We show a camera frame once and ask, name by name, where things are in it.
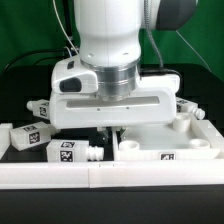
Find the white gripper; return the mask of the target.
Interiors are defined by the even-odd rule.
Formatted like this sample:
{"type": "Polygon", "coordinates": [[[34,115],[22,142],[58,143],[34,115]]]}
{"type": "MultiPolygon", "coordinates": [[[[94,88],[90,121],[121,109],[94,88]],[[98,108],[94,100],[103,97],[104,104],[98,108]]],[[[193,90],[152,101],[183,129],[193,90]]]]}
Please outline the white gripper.
{"type": "Polygon", "coordinates": [[[170,123],[176,117],[180,78],[174,73],[141,77],[135,66],[88,66],[74,56],[52,72],[50,122],[58,129],[98,127],[105,143],[106,127],[170,123]]]}

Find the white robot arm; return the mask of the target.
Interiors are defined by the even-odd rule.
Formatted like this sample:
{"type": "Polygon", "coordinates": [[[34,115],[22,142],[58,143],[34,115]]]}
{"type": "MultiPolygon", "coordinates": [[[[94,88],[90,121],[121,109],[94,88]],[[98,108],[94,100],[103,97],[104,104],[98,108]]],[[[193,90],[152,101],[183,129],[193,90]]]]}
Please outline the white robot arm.
{"type": "Polygon", "coordinates": [[[139,31],[177,30],[198,0],[74,0],[77,55],[52,72],[50,122],[57,129],[169,124],[180,77],[140,74],[139,31]]]}

